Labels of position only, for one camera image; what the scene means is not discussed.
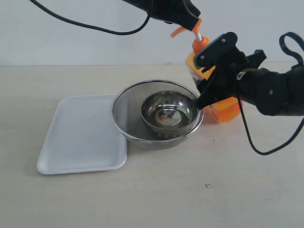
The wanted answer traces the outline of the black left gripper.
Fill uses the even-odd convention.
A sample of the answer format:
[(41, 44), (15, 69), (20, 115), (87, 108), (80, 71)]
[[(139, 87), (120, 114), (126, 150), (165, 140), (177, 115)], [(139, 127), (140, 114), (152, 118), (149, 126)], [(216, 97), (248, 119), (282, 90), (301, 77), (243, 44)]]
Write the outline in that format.
[(177, 24), (193, 30), (201, 15), (200, 10), (190, 0), (145, 0), (151, 17), (166, 23)]

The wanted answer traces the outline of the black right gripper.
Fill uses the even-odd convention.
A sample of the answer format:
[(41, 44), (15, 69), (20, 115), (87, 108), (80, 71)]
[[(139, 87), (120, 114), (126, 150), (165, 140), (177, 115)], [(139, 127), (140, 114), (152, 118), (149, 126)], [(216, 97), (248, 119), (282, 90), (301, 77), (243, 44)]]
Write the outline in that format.
[(197, 84), (200, 96), (194, 100), (198, 109), (236, 96), (237, 74), (259, 67), (259, 50), (246, 56), (237, 47), (225, 54), (215, 65), (209, 79)]

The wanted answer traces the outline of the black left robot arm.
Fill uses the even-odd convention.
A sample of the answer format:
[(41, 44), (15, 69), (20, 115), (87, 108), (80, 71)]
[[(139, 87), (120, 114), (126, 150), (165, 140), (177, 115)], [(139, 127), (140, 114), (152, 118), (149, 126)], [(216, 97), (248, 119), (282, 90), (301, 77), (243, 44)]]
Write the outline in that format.
[(187, 30), (193, 30), (201, 15), (190, 0), (127, 0), (126, 3), (146, 11), (153, 19)]

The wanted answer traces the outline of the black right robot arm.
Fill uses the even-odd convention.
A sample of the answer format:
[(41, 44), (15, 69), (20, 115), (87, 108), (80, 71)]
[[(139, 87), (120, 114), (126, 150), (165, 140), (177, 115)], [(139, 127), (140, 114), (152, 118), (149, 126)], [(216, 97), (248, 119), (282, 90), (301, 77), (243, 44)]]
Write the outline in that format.
[(266, 56), (262, 50), (245, 56), (236, 47), (202, 67), (215, 69), (208, 80), (198, 85), (198, 108), (230, 97), (254, 105), (263, 115), (302, 116), (304, 114), (304, 65), (293, 66), (285, 73), (260, 68)]

